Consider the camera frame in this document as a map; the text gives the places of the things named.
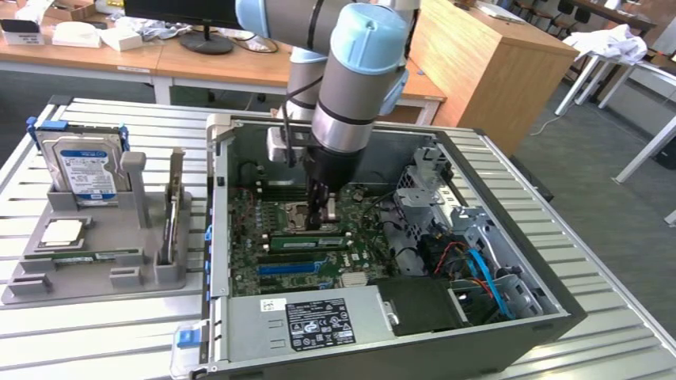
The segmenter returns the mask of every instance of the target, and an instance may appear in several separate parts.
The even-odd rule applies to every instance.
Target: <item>power supply label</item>
[[[357,343],[344,298],[288,303],[286,322],[294,351]]]
[[[101,150],[61,150],[60,154],[73,194],[85,200],[112,199],[114,179],[105,168],[108,153]]]

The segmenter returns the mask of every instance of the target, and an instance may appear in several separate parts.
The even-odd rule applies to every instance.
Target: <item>hard drive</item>
[[[77,204],[117,203],[130,190],[120,160],[126,145],[125,127],[37,127],[36,137],[53,180],[54,192],[72,192]]]

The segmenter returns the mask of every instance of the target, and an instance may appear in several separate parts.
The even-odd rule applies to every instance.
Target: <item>gray carpet floor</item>
[[[0,71],[0,162],[24,134],[28,116],[36,116],[53,94],[118,101],[153,102],[152,88],[137,83],[66,78]],[[561,85],[533,131],[553,117],[566,92]],[[206,103],[193,91],[190,105],[244,109],[248,96],[216,91]],[[190,98],[190,91],[182,94]],[[252,110],[278,105],[256,99]],[[676,172],[648,162],[622,186],[612,182],[645,141],[620,120],[590,104],[573,107],[538,136],[528,136],[516,156],[554,195],[556,208],[573,230],[600,256],[617,278],[646,307],[666,331],[676,333],[676,229],[662,217],[676,209]]]

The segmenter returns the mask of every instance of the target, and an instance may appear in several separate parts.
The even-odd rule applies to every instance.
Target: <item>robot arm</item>
[[[306,50],[294,51],[301,59],[292,57],[297,72],[289,89],[321,77],[321,56],[328,56],[318,91],[308,89],[290,99],[300,108],[314,107],[302,166],[306,228],[317,229],[329,194],[352,180],[384,99],[402,74],[409,21],[385,6],[349,0],[237,0],[236,14],[244,29]]]

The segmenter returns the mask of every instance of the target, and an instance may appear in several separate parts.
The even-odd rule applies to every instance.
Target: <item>wooden desk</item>
[[[0,0],[0,18],[13,18],[16,11],[16,4]],[[90,20],[104,21],[104,15]],[[228,55],[201,55],[184,49],[176,39],[124,52],[106,45],[100,49],[53,46],[50,36],[58,22],[49,17],[42,20],[44,46],[9,46],[0,39],[0,70],[149,83],[154,101],[162,105],[170,104],[172,86],[285,93],[286,52],[257,54],[234,47]],[[430,124],[445,95],[413,63],[408,68],[409,83],[394,110],[402,118],[394,119]]]
[[[529,24],[422,2],[410,57],[448,97],[433,124],[482,129],[508,156],[576,56]]]
[[[656,24],[650,22],[650,20],[629,17],[625,14],[618,13],[613,9],[608,9],[602,4],[594,4],[588,0],[568,0],[570,4],[573,4],[581,10],[585,10],[606,20],[616,22],[618,24],[626,24],[630,28],[638,29],[641,31],[640,36],[645,36],[645,33],[654,28]]]

